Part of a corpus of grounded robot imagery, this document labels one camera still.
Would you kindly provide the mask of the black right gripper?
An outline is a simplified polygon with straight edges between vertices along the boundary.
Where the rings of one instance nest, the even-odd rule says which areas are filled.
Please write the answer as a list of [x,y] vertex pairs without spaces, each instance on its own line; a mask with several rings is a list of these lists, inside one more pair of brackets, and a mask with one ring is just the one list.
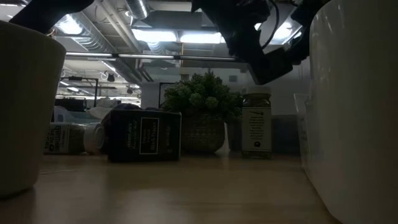
[[191,11],[201,10],[223,36],[230,56],[250,65],[265,59],[255,28],[270,16],[266,0],[192,0]]

